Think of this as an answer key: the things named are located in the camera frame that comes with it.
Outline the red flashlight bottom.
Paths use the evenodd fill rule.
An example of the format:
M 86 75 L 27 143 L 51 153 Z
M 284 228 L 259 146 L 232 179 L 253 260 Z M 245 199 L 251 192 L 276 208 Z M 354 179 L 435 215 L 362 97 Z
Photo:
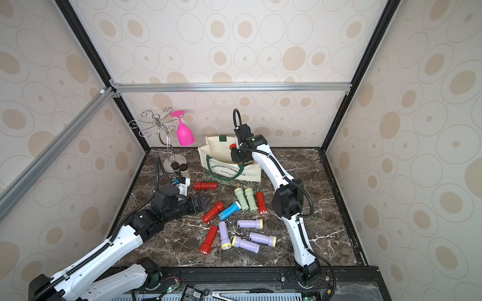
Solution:
M 204 255 L 209 255 L 211 250 L 212 250 L 212 245 L 215 240 L 215 237 L 217 236 L 218 233 L 218 227 L 216 226 L 211 226 L 210 231 L 208 232 L 208 235 L 205 239 L 204 244 L 200 247 L 200 252 L 203 253 Z

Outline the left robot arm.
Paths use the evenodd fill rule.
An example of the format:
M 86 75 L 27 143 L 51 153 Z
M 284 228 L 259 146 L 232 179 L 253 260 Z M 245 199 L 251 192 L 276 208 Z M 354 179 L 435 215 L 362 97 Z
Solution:
M 29 300 L 109 300 L 147 286 L 149 279 L 159 272 L 150 258 L 109 277 L 102 275 L 163 231 L 167 223 L 207 209 L 212 195 L 198 192 L 189 196 L 189 185 L 189 179 L 184 177 L 168 179 L 164 186 L 156 184 L 152 195 L 133 209 L 98 247 L 53 276 L 41 274 L 32 280 Z

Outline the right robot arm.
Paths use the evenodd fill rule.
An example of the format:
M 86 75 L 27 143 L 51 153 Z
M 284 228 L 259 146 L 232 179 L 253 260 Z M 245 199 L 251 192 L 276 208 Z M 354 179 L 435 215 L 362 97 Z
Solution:
M 331 274 L 329 294 L 333 295 L 336 288 L 333 266 L 326 258 L 315 253 L 305 228 L 305 219 L 311 218 L 314 213 L 311 195 L 305 190 L 302 180 L 294 178 L 282 167 L 266 138 L 253 134 L 251 128 L 242 122 L 238 109 L 233 110 L 233 125 L 235 146 L 230 147 L 231 158 L 234 163 L 253 161 L 259 164 L 271 181 L 275 189 L 272 208 L 288 230 L 300 285 L 310 287 L 318 280 L 325 280 L 321 266 L 325 263 Z

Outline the cream canvas tote bag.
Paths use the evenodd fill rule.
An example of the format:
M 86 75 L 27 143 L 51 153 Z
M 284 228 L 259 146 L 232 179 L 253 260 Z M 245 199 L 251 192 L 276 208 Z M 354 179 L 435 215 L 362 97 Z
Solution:
M 205 138 L 205 145 L 198 148 L 200 162 L 208 176 L 217 181 L 238 181 L 260 183 L 262 171 L 257 163 L 248 161 L 235 163 L 231 158 L 231 146 L 236 145 L 234 137 L 219 135 Z

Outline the blue flashlight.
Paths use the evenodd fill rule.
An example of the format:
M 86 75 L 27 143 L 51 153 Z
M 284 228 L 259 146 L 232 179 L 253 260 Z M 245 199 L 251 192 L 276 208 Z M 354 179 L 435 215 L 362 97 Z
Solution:
M 223 221 L 240 210 L 241 210 L 240 203 L 238 201 L 235 201 L 230 207 L 228 207 L 227 209 L 219 213 L 218 217 Z

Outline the left green flashlight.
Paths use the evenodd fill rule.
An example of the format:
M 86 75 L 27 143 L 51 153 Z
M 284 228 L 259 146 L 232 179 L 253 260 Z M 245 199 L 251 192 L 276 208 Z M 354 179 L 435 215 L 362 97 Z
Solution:
M 241 210 L 243 211 L 246 211 L 249 209 L 249 205 L 248 205 L 248 202 L 246 200 L 246 197 L 245 197 L 245 194 L 244 194 L 244 191 L 242 188 L 236 188 L 234 190 L 234 193 L 237 197 L 237 201 L 238 203 L 240 204 L 240 208 Z

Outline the green flashlight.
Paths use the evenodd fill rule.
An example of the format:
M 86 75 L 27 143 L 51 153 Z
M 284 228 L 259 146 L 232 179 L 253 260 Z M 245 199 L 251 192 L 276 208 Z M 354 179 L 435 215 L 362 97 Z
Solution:
M 249 209 L 251 211 L 257 211 L 258 210 L 258 206 L 257 206 L 257 203 L 256 203 L 256 199 L 255 199 L 255 196 L 254 196 L 254 191 L 252 188 L 247 188 L 245 190 L 245 195 L 246 195 L 246 198 L 247 198 L 247 202 L 248 202 L 248 205 L 249 205 Z
M 243 211 L 246 211 L 249 209 L 249 205 L 248 205 L 248 202 L 246 200 L 246 197 L 245 197 L 245 194 L 244 194 L 244 191 L 242 188 L 236 188 L 234 190 L 234 193 L 237 197 L 237 201 L 238 203 L 240 204 L 240 208 L 241 210 Z

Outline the purple flashlight diagonal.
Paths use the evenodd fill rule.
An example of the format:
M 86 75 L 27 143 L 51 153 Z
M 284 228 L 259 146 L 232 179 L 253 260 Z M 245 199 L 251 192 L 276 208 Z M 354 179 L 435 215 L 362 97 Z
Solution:
M 224 221 L 221 221 L 218 224 L 218 230 L 219 230 L 219 234 L 220 234 L 222 250 L 230 249 L 232 247 L 232 242 L 231 242 L 231 240 L 228 236 L 227 225 Z

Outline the purple flashlight upper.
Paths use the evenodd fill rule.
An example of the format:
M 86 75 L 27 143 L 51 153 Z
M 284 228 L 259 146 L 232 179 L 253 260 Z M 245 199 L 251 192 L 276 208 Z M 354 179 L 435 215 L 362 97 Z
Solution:
M 238 228 L 252 228 L 252 229 L 262 230 L 263 227 L 264 227 L 264 223 L 263 223 L 262 219 L 254 219 L 254 220 L 239 219 L 237 221 L 237 227 Z

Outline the purple flashlight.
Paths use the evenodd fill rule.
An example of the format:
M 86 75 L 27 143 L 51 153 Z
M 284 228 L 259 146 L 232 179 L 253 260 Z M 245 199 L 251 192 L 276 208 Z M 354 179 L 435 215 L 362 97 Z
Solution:
M 277 238 L 275 236 L 272 236 L 272 235 L 268 236 L 260 233 L 254 233 L 254 232 L 250 233 L 249 240 L 253 243 L 260 243 L 260 244 L 267 245 L 269 247 L 275 247 L 277 242 Z
M 252 229 L 262 230 L 263 227 L 264 227 L 264 223 L 263 223 L 262 219 L 254 219 L 254 220 L 239 219 L 237 221 L 237 227 L 238 228 L 252 228 Z
M 232 246 L 235 248 L 242 248 L 247 251 L 258 253 L 260 250 L 260 245 L 254 242 L 250 242 L 248 240 L 242 239 L 238 236 L 234 236 L 232 240 Z

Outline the purple flashlight bottom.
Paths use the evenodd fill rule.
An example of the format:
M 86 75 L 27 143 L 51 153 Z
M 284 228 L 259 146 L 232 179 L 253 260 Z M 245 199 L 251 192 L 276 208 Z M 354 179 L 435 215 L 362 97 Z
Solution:
M 242 248 L 247 251 L 258 253 L 260 250 L 260 245 L 254 242 L 250 242 L 248 240 L 242 239 L 238 236 L 234 236 L 232 240 L 232 246 L 235 248 Z

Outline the purple flashlight right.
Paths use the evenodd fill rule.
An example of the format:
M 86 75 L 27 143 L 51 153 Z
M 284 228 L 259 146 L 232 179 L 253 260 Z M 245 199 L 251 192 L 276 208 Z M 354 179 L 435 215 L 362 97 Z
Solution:
M 269 247 L 275 247 L 277 242 L 277 238 L 275 236 L 272 236 L 272 235 L 268 236 L 260 233 L 254 233 L 254 232 L 250 233 L 249 240 L 253 243 L 260 243 L 260 244 L 267 245 Z

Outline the horizontal aluminium rail back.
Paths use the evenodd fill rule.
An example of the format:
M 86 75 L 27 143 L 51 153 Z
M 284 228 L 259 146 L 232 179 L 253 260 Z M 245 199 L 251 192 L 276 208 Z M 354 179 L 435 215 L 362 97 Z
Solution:
M 349 82 L 323 83 L 241 83 L 241 84 L 116 84 L 120 93 L 134 92 L 299 92 L 299 91 L 350 91 Z

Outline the aluminium rail left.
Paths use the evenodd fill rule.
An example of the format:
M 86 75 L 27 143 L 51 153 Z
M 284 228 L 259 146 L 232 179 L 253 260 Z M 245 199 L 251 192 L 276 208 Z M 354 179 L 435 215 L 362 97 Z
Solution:
M 75 139 L 90 119 L 104 105 L 113 98 L 114 89 L 106 87 L 104 91 L 87 105 L 59 135 L 47 145 L 46 149 L 35 158 L 32 163 L 17 177 L 1 194 L 1 219 L 4 219 L 15 205 L 24 197 L 45 170 Z

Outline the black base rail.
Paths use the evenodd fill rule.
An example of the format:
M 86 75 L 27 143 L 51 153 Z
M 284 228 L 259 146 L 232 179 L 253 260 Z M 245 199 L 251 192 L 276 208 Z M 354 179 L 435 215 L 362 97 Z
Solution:
M 110 268 L 78 300 L 390 300 L 375 267 L 335 267 L 302 287 L 291 267 Z

